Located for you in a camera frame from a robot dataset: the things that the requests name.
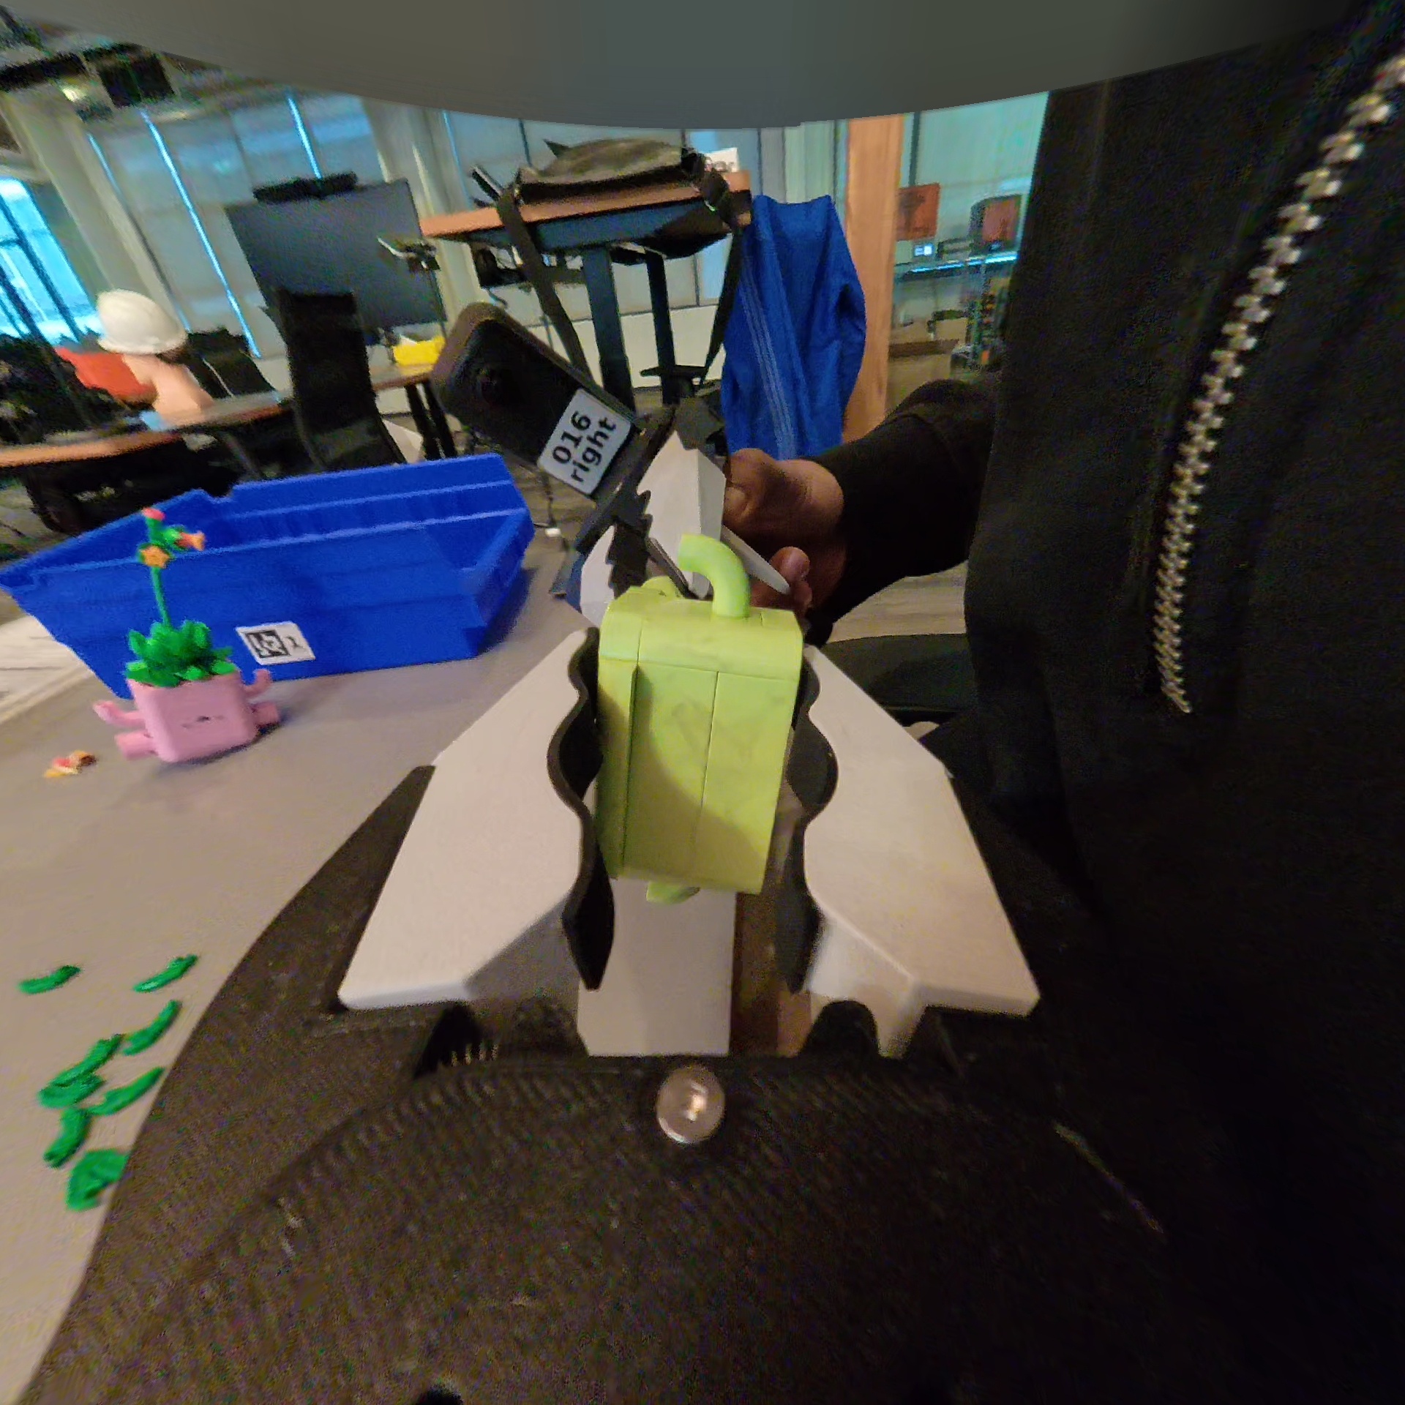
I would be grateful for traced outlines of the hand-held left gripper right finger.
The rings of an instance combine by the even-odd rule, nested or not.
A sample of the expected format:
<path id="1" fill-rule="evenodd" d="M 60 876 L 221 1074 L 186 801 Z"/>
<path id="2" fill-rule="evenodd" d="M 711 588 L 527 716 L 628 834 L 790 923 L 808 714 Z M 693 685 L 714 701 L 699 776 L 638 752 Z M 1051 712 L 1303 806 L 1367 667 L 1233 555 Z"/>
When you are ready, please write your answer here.
<path id="1" fill-rule="evenodd" d="M 778 972 L 868 1010 L 900 1057 L 930 1008 L 1026 1017 L 1041 995 L 944 764 L 803 652 L 775 864 Z"/>

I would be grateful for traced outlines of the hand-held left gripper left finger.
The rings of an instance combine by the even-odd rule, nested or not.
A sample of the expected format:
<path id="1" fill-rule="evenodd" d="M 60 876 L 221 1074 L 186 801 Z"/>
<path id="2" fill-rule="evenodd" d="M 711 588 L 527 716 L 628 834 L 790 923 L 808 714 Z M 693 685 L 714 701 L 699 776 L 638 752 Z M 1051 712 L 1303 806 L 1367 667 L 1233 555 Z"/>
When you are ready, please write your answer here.
<path id="1" fill-rule="evenodd" d="M 497 1025 L 597 990 L 616 906 L 592 796 L 599 632 L 577 630 L 433 762 L 340 985 L 348 1008 L 465 1003 Z"/>

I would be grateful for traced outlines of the lime green toy brick figure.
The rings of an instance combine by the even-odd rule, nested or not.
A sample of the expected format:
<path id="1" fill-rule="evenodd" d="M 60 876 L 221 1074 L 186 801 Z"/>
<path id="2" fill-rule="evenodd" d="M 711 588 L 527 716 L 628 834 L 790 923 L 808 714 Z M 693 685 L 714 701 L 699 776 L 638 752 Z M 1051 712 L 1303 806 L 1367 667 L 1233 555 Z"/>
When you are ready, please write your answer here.
<path id="1" fill-rule="evenodd" d="M 684 533 L 676 563 L 711 597 L 668 575 L 629 587 L 596 665 L 601 853 L 658 905 L 763 888 L 803 672 L 800 620 L 751 602 L 733 545 Z"/>

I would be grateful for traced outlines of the person's right forearm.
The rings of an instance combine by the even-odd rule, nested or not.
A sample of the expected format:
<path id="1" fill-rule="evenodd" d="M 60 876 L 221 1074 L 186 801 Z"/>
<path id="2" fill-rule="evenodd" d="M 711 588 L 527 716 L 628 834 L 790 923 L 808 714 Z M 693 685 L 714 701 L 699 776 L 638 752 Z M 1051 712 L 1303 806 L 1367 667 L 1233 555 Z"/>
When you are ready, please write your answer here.
<path id="1" fill-rule="evenodd" d="M 1000 373 L 932 379 L 872 431 L 815 455 L 838 483 L 845 565 L 813 604 L 813 639 L 880 590 L 970 550 L 990 461 Z"/>

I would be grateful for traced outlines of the black office chair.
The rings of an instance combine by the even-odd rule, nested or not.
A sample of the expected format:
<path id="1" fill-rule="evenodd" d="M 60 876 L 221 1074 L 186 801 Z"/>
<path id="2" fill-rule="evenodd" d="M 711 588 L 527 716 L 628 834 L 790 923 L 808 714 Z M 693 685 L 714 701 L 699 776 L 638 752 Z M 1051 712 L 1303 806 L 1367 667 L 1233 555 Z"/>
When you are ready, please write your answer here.
<path id="1" fill-rule="evenodd" d="M 293 421 L 313 471 L 407 463 L 377 404 L 352 292 L 275 292 L 286 346 Z"/>

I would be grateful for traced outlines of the blue cloth bag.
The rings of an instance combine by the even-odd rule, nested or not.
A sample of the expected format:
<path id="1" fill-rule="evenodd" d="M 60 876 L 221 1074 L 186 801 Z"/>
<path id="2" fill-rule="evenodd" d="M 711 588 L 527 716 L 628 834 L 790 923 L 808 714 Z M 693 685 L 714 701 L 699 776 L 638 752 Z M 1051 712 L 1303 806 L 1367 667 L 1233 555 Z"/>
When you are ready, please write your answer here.
<path id="1" fill-rule="evenodd" d="M 867 299 L 828 197 L 756 195 L 725 334 L 719 401 L 731 451 L 810 460 L 840 443 L 867 351 Z"/>

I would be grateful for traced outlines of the dark grey panel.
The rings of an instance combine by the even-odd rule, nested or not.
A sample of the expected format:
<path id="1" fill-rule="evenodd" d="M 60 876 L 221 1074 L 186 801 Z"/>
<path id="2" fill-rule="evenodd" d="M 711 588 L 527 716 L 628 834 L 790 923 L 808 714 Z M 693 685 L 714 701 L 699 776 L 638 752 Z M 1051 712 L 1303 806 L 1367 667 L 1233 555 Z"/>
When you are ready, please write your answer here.
<path id="1" fill-rule="evenodd" d="M 224 214 L 273 321 L 281 292 L 348 292 L 370 336 L 445 321 L 408 180 L 229 204 Z"/>

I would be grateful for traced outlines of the blue plastic bin white tag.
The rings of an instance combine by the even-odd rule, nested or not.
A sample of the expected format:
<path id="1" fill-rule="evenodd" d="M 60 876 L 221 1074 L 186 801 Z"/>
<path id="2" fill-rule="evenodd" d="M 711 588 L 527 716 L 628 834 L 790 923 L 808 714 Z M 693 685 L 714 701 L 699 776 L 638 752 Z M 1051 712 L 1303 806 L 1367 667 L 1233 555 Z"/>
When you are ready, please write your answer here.
<path id="1" fill-rule="evenodd" d="M 174 624 L 204 622 L 276 680 L 474 657 L 520 583 L 534 522 L 497 453 L 191 490 L 161 503 L 204 548 L 163 570 Z"/>

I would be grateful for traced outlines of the wooden beam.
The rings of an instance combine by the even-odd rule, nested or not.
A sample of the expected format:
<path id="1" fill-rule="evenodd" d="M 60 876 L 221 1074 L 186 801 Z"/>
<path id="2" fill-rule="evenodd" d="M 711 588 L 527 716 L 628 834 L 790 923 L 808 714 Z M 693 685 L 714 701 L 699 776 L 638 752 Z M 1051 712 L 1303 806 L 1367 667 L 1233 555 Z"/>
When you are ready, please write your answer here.
<path id="1" fill-rule="evenodd" d="M 888 399 L 893 256 L 905 117 L 848 122 L 847 237 L 867 307 L 867 348 L 845 413 L 845 440 L 872 431 Z"/>

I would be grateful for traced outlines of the pink brick pot with plant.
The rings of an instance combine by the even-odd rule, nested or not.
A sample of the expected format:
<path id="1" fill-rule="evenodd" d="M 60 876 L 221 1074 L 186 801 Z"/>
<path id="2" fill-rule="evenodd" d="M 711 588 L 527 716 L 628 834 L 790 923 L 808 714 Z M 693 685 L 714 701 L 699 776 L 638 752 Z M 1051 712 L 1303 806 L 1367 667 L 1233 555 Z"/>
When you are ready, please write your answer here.
<path id="1" fill-rule="evenodd" d="M 231 649 L 214 644 L 208 624 L 173 620 L 164 572 L 174 557 L 201 552 L 206 537 L 168 522 L 154 505 L 141 517 L 146 542 L 136 555 L 149 570 L 159 614 L 149 630 L 129 632 L 131 707 L 104 699 L 94 702 L 94 712 L 117 729 L 117 747 L 129 759 L 208 761 L 255 742 L 280 722 L 278 706 L 266 699 L 273 675 L 256 669 L 244 679 Z"/>

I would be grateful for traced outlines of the pink mannequin bust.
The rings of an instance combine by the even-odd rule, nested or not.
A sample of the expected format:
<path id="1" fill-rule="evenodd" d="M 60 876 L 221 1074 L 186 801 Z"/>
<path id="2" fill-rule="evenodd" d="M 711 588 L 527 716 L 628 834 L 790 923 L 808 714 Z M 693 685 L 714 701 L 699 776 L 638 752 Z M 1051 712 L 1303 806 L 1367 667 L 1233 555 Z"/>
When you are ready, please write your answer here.
<path id="1" fill-rule="evenodd" d="M 152 354 L 119 354 L 144 393 L 151 393 L 151 410 L 169 421 L 201 416 L 216 403 L 199 379 L 183 364 Z"/>

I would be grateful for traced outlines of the white hard hat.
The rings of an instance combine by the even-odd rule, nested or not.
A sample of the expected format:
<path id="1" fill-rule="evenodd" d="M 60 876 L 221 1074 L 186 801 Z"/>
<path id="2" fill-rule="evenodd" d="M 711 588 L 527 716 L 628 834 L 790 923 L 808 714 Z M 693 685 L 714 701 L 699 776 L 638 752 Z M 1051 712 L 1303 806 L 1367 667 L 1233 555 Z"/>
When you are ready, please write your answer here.
<path id="1" fill-rule="evenodd" d="M 124 358 L 166 358 L 188 344 L 186 328 L 154 299 L 111 289 L 96 301 L 99 344 Z"/>

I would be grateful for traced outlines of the long wooden desk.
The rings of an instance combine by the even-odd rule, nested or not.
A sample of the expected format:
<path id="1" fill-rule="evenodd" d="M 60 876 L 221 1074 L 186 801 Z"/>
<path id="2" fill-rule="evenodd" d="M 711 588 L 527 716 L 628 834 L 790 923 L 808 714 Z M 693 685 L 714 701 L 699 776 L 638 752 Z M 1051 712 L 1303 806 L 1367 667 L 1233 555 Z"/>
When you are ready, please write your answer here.
<path id="1" fill-rule="evenodd" d="M 19 480 L 27 486 L 59 481 L 77 465 L 106 463 L 203 438 L 214 441 L 246 480 L 311 470 L 311 456 L 295 428 L 291 393 L 265 391 L 214 398 L 178 415 L 147 410 L 122 425 L 55 433 L 35 445 L 5 445 L 4 480 Z"/>

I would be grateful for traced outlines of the scattered green leaf bricks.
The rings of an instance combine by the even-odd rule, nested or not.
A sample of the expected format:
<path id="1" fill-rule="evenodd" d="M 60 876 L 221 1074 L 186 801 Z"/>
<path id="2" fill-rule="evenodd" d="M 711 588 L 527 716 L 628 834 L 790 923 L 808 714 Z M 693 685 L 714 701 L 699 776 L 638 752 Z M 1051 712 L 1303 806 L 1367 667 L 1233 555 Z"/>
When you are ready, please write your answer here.
<path id="1" fill-rule="evenodd" d="M 106 1025 L 81 1010 L 84 966 L 67 961 L 22 978 L 17 990 L 37 1013 L 25 1030 L 24 1095 L 40 1120 L 44 1167 L 72 1214 L 101 1207 L 129 1169 L 132 1145 L 119 1122 L 146 1112 L 163 1090 L 186 1023 L 186 985 L 204 958 L 179 951 L 119 988 Z"/>

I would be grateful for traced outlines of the black frame wooden table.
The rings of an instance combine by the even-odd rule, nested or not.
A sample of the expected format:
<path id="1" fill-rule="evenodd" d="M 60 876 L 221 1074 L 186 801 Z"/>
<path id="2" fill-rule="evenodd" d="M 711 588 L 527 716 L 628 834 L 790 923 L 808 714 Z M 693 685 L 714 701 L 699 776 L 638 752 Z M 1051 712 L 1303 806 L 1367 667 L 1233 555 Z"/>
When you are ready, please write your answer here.
<path id="1" fill-rule="evenodd" d="M 648 276 L 656 331 L 656 366 L 664 403 L 693 394 L 703 374 L 676 359 L 666 261 L 686 257 L 730 237 L 750 219 L 751 175 L 726 169 L 718 180 L 728 200 L 711 204 L 693 184 L 594 190 L 529 204 L 524 222 L 542 256 L 579 257 L 591 307 L 591 326 L 606 391 L 634 408 L 634 374 L 628 359 L 616 262 L 639 262 Z"/>

